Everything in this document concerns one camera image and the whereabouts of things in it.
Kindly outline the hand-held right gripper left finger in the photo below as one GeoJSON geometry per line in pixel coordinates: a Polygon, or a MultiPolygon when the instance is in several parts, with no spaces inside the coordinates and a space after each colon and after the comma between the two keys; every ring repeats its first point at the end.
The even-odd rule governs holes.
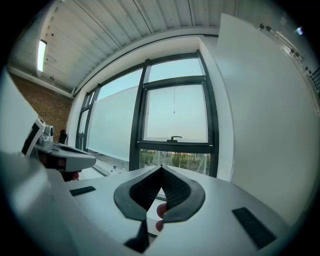
{"type": "Polygon", "coordinates": [[[162,169],[156,166],[68,182],[84,216],[75,218],[80,256],[150,256],[149,233],[155,222],[148,222],[147,212],[161,179],[162,169]]]}

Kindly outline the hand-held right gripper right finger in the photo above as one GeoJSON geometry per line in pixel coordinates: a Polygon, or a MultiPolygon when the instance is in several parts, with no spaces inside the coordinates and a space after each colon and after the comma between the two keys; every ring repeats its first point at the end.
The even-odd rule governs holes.
{"type": "Polygon", "coordinates": [[[257,246],[233,210],[247,208],[276,237],[289,226],[271,208],[237,185],[183,168],[178,173],[205,191],[200,210],[185,222],[166,223],[149,247],[149,256],[253,256],[257,246]]]}

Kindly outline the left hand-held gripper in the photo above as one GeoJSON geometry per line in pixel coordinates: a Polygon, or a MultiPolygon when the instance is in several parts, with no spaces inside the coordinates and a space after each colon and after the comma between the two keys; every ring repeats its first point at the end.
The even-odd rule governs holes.
{"type": "Polygon", "coordinates": [[[65,182],[73,173],[96,164],[96,157],[82,150],[54,142],[54,127],[38,117],[31,127],[21,153],[38,160],[45,168],[60,172],[65,182]]]}

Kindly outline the frosted hinged window sash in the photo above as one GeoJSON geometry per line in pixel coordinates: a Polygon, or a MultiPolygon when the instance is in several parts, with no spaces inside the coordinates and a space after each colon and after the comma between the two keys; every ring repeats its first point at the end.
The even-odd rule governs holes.
{"type": "Polygon", "coordinates": [[[190,84],[144,90],[140,141],[209,145],[208,111],[204,85],[190,84]]]}

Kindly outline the person's right hand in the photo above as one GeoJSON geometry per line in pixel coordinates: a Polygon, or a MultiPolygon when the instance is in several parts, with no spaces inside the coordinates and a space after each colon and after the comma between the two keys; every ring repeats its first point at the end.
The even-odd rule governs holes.
{"type": "Polygon", "coordinates": [[[158,220],[155,224],[155,228],[158,232],[161,232],[163,229],[163,226],[164,226],[163,217],[166,212],[167,212],[167,204],[166,203],[160,204],[156,209],[156,213],[157,213],[158,217],[160,218],[160,220],[158,220]]]}

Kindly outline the large frosted glass pane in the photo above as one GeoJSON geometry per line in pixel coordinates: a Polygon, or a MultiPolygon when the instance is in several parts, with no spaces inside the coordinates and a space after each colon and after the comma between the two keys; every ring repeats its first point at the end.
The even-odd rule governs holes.
{"type": "Polygon", "coordinates": [[[100,89],[89,123],[89,150],[128,162],[134,108],[142,69],[100,89]]]}

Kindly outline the clear low glass pane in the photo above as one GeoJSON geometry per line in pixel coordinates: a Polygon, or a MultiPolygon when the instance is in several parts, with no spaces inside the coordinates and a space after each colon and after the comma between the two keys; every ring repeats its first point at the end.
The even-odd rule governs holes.
{"type": "Polygon", "coordinates": [[[141,149],[139,167],[167,165],[190,170],[204,175],[210,174],[211,155],[208,153],[187,153],[141,149]]]}

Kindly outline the long ceiling light tube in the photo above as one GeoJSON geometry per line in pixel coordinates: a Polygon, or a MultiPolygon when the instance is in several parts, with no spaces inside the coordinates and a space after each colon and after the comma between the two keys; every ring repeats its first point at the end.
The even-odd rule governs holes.
{"type": "Polygon", "coordinates": [[[47,47],[47,42],[41,39],[38,43],[38,51],[37,51],[37,71],[39,72],[43,72],[44,70],[46,47],[47,47]]]}

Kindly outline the white partition board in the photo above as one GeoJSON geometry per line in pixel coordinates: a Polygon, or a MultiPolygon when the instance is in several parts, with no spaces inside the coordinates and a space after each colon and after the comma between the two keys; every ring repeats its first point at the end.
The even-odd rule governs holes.
{"type": "Polygon", "coordinates": [[[294,62],[252,24],[223,14],[216,62],[234,128],[232,182],[294,224],[320,178],[320,108],[294,62]]]}

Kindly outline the black metal railing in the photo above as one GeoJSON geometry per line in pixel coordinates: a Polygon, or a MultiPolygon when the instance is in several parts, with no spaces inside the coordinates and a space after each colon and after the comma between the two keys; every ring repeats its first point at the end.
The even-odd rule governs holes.
{"type": "Polygon", "coordinates": [[[317,91],[320,91],[320,67],[317,68],[313,73],[310,74],[310,77],[317,89],[317,91]]]}

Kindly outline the ceiling track with spotlights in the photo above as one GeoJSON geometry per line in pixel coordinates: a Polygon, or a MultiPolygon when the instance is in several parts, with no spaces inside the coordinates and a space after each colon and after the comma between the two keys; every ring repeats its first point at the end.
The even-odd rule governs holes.
{"type": "Polygon", "coordinates": [[[303,75],[312,75],[312,71],[307,65],[305,65],[304,56],[301,55],[301,52],[298,50],[298,48],[295,47],[285,36],[283,36],[279,31],[274,31],[270,26],[264,25],[263,23],[258,26],[258,30],[263,32],[276,44],[278,44],[281,50],[288,55],[288,57],[293,61],[303,75]]]}

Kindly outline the black aluminium window frame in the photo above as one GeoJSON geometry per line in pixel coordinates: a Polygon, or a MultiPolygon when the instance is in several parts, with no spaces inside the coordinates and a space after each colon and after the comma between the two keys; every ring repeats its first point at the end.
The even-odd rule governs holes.
{"type": "Polygon", "coordinates": [[[180,53],[168,55],[165,57],[159,57],[156,59],[146,59],[143,63],[137,64],[120,72],[119,74],[112,76],[103,83],[98,84],[91,91],[87,92],[80,108],[80,114],[76,128],[75,146],[77,149],[93,153],[102,162],[103,166],[110,167],[112,171],[114,171],[113,166],[117,166],[117,171],[133,171],[139,169],[141,149],[177,153],[210,154],[209,176],[216,177],[218,174],[219,159],[218,114],[214,90],[209,77],[207,66],[204,62],[204,58],[201,52],[196,51],[190,53],[180,53]],[[98,99],[101,88],[104,85],[112,82],[113,80],[139,69],[142,69],[142,74],[138,85],[133,112],[129,147],[129,161],[120,160],[89,150],[88,140],[91,114],[94,104],[98,99]],[[145,90],[143,88],[143,85],[148,82],[186,76],[205,76],[205,82],[203,82],[202,84],[207,105],[210,144],[180,144],[141,141],[140,133],[143,117],[142,110],[145,101],[145,90]]]}

